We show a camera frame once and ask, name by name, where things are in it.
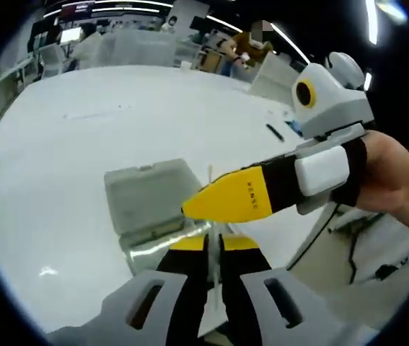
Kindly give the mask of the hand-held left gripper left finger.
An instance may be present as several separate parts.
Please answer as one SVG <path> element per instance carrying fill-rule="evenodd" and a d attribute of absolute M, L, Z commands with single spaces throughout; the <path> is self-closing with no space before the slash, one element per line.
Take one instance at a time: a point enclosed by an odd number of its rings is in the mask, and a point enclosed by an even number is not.
<path fill-rule="evenodd" d="M 100 345 L 189 345 L 207 300 L 208 236 L 173 244 L 155 270 L 111 293 L 100 312 Z"/>

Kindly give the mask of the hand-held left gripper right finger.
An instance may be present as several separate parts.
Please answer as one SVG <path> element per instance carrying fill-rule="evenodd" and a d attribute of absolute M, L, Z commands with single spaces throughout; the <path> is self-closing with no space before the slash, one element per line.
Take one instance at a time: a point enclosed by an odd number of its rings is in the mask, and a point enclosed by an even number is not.
<path fill-rule="evenodd" d="M 246 236 L 221 236 L 222 298 L 238 345 L 332 345 L 338 319 Z"/>

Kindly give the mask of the person's right hand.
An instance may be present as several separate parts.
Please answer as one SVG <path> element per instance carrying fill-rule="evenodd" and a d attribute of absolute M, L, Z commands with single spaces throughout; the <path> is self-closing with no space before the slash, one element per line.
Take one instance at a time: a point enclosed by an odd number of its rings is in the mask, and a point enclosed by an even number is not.
<path fill-rule="evenodd" d="M 350 174 L 346 183 L 333 190 L 332 200 L 387 213 L 409 228 L 409 151 L 393 137 L 375 130 L 342 147 Z"/>

